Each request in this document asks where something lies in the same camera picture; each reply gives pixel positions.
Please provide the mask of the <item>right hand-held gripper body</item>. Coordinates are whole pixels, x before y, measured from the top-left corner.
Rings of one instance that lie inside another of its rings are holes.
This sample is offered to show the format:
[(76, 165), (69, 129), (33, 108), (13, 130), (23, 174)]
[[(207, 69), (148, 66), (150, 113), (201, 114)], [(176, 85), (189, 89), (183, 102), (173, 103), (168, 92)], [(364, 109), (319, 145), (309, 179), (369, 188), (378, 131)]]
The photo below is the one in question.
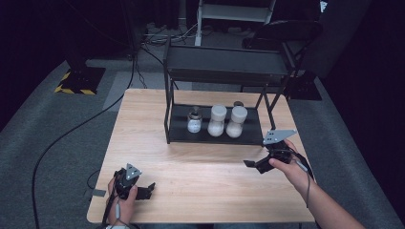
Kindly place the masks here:
[(289, 164), (294, 151), (288, 147), (285, 140), (296, 133), (296, 130), (268, 130), (263, 144), (269, 152), (269, 157)]

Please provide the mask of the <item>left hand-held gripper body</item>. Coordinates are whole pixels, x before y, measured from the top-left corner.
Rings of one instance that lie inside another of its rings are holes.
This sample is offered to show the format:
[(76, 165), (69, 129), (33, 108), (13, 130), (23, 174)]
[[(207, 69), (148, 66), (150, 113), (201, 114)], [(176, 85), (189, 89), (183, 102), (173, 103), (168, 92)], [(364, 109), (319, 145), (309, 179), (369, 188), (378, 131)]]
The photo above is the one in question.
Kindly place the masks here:
[(142, 171), (128, 163), (115, 172), (115, 190), (121, 199), (127, 199), (131, 188), (136, 184)]

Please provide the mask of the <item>white-lidded jar of white powder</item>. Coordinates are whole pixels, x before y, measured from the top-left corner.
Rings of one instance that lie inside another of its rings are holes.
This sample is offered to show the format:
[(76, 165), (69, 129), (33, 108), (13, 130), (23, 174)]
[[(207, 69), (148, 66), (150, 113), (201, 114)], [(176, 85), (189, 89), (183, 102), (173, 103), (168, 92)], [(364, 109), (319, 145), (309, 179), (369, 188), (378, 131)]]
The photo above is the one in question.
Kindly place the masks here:
[(243, 106), (235, 106), (231, 112), (231, 118), (226, 126), (226, 133), (231, 138), (237, 138), (242, 134), (243, 125), (247, 117), (247, 109)]
[(207, 131), (211, 136), (217, 137), (224, 132), (224, 120), (227, 109), (224, 105), (214, 105), (211, 108), (211, 118), (207, 127)]

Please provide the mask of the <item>small dark-lidded glass jar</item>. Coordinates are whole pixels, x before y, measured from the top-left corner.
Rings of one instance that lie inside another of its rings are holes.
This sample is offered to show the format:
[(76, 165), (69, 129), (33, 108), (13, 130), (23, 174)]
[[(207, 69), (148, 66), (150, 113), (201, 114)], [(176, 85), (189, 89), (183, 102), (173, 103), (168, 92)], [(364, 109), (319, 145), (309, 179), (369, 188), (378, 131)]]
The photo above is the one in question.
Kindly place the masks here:
[(189, 133), (196, 134), (202, 128), (202, 113), (198, 106), (193, 106), (187, 115), (187, 130)]

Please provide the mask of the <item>black two-tier metal rack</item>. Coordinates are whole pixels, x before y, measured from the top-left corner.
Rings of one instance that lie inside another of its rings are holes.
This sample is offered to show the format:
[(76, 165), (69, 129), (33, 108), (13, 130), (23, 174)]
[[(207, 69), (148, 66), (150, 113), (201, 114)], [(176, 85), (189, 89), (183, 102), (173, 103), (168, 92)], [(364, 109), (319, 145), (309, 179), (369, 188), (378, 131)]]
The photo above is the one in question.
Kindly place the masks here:
[(247, 121), (241, 136), (233, 139), (226, 135), (214, 137), (207, 132), (210, 105), (205, 95), (202, 111), (202, 129), (190, 134), (187, 129), (187, 113), (196, 105), (189, 100), (184, 104), (174, 100), (174, 84), (181, 82), (203, 82), (260, 87), (258, 101), (265, 102), (267, 112), (272, 113), (276, 101), (269, 100), (266, 89), (272, 85), (280, 95), (296, 69), (287, 46), (279, 45), (274, 51), (225, 49), (201, 46), (173, 45), (167, 42), (163, 55), (163, 73), (166, 93), (164, 129), (166, 141), (187, 143), (215, 143), (260, 145), (263, 141), (257, 105), (249, 107)]

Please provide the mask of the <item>person's left hand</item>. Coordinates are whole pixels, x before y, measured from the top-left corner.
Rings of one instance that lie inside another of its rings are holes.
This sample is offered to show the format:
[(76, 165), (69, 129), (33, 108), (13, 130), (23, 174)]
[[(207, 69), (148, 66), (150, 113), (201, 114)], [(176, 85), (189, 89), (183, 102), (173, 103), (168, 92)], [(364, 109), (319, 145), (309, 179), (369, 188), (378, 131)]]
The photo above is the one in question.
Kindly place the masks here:
[(127, 199), (116, 198), (115, 179), (112, 178), (108, 184), (109, 198), (112, 201), (111, 209), (107, 217), (110, 225), (129, 225), (135, 213), (136, 196), (138, 187), (134, 185)]

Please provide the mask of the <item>person's right hand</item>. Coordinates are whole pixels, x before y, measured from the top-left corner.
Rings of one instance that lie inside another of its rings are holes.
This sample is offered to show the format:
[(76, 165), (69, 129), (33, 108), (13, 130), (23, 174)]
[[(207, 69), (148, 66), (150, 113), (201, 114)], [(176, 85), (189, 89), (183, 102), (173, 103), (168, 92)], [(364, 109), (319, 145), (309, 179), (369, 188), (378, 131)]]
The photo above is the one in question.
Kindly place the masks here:
[(301, 167), (301, 160), (296, 155), (292, 155), (292, 160), (289, 164), (275, 158), (271, 158), (269, 163), (274, 168), (282, 171), (288, 181), (301, 195), (305, 195), (308, 192), (312, 179), (308, 173), (303, 170)]

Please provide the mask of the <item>grey tape patch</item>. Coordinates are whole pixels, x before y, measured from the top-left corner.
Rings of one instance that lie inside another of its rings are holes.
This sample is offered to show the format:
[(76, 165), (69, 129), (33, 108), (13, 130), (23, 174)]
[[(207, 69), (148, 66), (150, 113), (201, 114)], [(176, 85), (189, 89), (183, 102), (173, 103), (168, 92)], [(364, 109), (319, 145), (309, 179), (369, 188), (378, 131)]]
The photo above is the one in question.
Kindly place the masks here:
[(105, 194), (106, 194), (105, 190), (91, 189), (91, 190), (86, 190), (84, 193), (84, 196), (86, 198), (91, 198), (93, 196), (103, 198), (105, 196)]

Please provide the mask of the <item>black square stand base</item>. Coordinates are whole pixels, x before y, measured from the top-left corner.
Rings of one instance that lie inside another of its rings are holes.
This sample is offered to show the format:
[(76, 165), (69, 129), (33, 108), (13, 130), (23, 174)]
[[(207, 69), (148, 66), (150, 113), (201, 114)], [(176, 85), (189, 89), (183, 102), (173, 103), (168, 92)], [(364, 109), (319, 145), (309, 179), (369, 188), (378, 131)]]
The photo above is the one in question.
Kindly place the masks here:
[(301, 75), (292, 77), (289, 80), (288, 86), (285, 90), (286, 98), (299, 100), (321, 100), (322, 96), (315, 85), (315, 78), (316, 74), (310, 71), (305, 71)]

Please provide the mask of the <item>yellow-black striped stand base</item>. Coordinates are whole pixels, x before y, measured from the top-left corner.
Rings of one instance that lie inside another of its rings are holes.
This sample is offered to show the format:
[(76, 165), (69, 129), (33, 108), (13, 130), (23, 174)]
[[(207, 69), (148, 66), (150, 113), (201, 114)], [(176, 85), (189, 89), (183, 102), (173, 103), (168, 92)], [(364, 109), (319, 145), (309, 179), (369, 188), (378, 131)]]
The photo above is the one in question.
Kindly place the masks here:
[(86, 67), (83, 71), (69, 69), (54, 91), (65, 94), (97, 94), (98, 85), (105, 71), (105, 68), (97, 67)]

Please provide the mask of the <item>black chair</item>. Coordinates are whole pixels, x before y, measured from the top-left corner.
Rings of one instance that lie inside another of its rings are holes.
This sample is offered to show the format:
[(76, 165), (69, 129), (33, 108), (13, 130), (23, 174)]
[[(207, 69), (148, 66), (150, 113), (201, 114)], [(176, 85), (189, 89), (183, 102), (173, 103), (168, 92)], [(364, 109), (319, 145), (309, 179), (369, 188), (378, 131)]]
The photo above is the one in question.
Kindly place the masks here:
[(242, 47), (249, 50), (270, 50), (271, 46), (285, 42), (297, 52), (311, 44), (323, 31), (317, 21), (279, 20), (263, 25)]

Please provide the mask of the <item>white metal step frame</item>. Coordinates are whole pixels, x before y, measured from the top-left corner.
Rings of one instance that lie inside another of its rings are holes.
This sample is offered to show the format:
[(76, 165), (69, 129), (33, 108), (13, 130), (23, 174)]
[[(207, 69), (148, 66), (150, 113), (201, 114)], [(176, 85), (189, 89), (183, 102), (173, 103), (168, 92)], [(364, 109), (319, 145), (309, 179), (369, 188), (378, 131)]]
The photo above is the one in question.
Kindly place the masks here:
[(205, 4), (199, 1), (197, 10), (197, 31), (195, 36), (195, 46), (202, 44), (202, 26), (204, 19), (218, 19), (245, 22), (260, 22), (267, 24), (270, 22), (277, 0), (270, 0), (269, 6), (264, 8), (242, 7), (229, 5)]

